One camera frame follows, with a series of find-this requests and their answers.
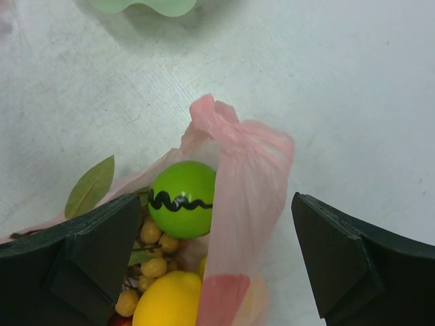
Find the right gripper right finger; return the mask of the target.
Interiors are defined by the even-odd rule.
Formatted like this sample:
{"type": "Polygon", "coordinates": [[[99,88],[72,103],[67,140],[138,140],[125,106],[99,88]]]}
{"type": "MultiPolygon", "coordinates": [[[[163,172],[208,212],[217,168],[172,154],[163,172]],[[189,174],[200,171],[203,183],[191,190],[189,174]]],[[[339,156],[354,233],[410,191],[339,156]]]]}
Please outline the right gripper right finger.
{"type": "Polygon", "coordinates": [[[292,216],[327,325],[434,324],[434,246],[306,194],[294,195],[292,216]]]}

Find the red fake apple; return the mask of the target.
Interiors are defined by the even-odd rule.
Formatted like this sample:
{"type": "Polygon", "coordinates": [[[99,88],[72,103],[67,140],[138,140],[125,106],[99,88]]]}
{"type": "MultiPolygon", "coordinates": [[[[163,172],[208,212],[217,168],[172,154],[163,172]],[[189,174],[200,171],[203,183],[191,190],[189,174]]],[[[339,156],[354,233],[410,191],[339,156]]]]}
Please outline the red fake apple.
{"type": "Polygon", "coordinates": [[[108,326],[132,326],[132,317],[123,317],[119,314],[114,314],[109,320],[108,326]]]}

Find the yellow fake pear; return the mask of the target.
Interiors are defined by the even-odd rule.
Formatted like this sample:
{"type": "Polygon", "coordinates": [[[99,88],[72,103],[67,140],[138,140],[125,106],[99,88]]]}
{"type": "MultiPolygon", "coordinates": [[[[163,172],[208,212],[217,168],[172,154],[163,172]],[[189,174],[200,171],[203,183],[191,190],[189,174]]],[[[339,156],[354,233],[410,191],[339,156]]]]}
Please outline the yellow fake pear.
{"type": "Polygon", "coordinates": [[[141,296],[133,325],[195,325],[202,281],[194,272],[172,271],[155,280],[141,296]]]}

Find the yellow fake lemon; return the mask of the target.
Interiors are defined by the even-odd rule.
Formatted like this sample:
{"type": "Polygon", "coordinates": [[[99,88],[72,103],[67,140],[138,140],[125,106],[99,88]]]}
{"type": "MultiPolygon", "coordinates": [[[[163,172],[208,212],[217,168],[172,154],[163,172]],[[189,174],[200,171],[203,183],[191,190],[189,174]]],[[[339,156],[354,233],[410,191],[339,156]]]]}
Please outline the yellow fake lemon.
{"type": "Polygon", "coordinates": [[[205,255],[199,262],[198,264],[198,268],[197,268],[197,273],[200,277],[201,280],[203,280],[204,278],[204,273],[205,273],[205,266],[207,263],[207,256],[205,255]]]}

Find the green striped melon ball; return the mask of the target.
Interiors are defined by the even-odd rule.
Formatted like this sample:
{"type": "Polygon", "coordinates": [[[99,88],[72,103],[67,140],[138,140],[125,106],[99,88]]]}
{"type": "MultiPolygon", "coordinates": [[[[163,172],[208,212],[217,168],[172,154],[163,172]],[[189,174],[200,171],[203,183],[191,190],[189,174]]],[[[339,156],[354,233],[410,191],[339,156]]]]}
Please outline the green striped melon ball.
{"type": "Polygon", "coordinates": [[[189,240],[210,232],[216,172],[197,161],[170,165],[153,181],[148,209],[169,236],[189,240]]]}

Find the pink plastic bag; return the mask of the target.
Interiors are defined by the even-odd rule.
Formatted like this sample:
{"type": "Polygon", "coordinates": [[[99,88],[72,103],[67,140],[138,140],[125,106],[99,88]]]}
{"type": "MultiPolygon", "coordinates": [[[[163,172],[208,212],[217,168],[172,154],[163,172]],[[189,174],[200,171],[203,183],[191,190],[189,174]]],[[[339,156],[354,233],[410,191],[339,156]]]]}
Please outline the pink plastic bag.
{"type": "Polygon", "coordinates": [[[1,240],[2,325],[107,325],[132,317],[141,296],[172,271],[197,273],[206,255],[195,325],[264,325],[270,303],[262,256],[283,212],[292,139],[240,121],[210,94],[190,106],[181,144],[148,170],[114,179],[93,166],[54,220],[1,240]],[[148,209],[155,178],[181,161],[216,172],[210,232],[178,239],[148,209]]]}

